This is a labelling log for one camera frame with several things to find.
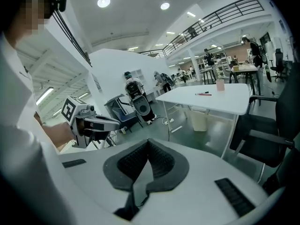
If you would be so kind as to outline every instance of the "pink cup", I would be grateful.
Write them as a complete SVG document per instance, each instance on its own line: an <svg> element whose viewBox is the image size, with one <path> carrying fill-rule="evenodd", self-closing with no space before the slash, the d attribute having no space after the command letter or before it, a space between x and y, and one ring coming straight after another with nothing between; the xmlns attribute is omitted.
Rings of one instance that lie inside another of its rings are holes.
<svg viewBox="0 0 300 225"><path fill-rule="evenodd" d="M225 90L224 79L217 79L216 80L216 85L217 85L217 91L224 91Z"/></svg>

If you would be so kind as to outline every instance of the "trash bin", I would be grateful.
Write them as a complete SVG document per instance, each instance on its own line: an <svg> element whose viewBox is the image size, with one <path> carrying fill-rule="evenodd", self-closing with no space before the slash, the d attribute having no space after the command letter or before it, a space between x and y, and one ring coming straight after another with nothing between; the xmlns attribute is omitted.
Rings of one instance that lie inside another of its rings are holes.
<svg viewBox="0 0 300 225"><path fill-rule="evenodd" d="M207 131L207 115L206 109L191 107L190 115L194 131L206 132Z"/></svg>

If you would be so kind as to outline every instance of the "power strip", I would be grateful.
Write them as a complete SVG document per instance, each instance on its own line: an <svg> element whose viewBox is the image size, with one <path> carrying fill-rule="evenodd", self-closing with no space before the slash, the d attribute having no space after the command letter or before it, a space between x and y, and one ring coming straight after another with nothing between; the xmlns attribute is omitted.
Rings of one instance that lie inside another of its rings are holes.
<svg viewBox="0 0 300 225"><path fill-rule="evenodd" d="M170 119L170 123L172 123L172 122L174 122L174 119L173 119L173 118ZM165 124L165 125L168 125L168 121L165 121L164 124Z"/></svg>

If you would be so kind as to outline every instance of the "balcony railing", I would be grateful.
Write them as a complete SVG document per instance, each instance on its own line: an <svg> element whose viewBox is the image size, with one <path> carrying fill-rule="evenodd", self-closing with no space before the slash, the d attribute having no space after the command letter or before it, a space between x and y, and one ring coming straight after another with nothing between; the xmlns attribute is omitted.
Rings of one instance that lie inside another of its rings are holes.
<svg viewBox="0 0 300 225"><path fill-rule="evenodd" d="M151 50L140 53L155 58L160 58L164 56L166 57L173 51L190 41L191 39L199 36L202 33L207 32L208 30L218 25L221 25L232 19L260 11L264 11L264 9L258 0L238 0L207 15L200 21L195 22L193 25L185 29L175 39L173 39L173 41L170 42L162 50Z"/></svg>
<svg viewBox="0 0 300 225"><path fill-rule="evenodd" d="M90 64L90 59L87 53L85 53L82 48L79 46L78 42L76 41L75 37L73 36L72 32L70 31L70 29L68 28L65 20L62 18L61 14L59 11L55 11L53 13L53 17L55 19L55 21L57 22L57 24L60 26L61 30L65 33L65 35L67 36L67 38L69 38L69 40L71 41L71 43L73 44L73 46L77 49L77 51L83 56L83 58Z"/></svg>

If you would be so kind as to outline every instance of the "chair armrest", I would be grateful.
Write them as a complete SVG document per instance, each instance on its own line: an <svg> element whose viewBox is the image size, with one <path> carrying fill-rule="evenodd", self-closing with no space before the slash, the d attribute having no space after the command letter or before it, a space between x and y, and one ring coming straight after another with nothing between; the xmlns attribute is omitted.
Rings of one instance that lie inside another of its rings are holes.
<svg viewBox="0 0 300 225"><path fill-rule="evenodd" d="M256 130L252 130L252 129L246 135L245 140L247 139L248 136L260 138L260 139L267 140L267 141L277 143L277 144L281 144L281 145L288 147L289 149L292 149L295 147L295 143L293 140L289 140L284 137L279 137L279 136L276 136L273 134L264 133L264 132L260 132L260 131L256 131Z"/></svg>
<svg viewBox="0 0 300 225"><path fill-rule="evenodd" d="M246 114L249 114L250 111L250 106L253 101L255 100L264 100L264 101L270 101L270 102L277 102L278 98L277 97L264 97L264 96L258 96L258 95L253 95L249 98L249 105Z"/></svg>

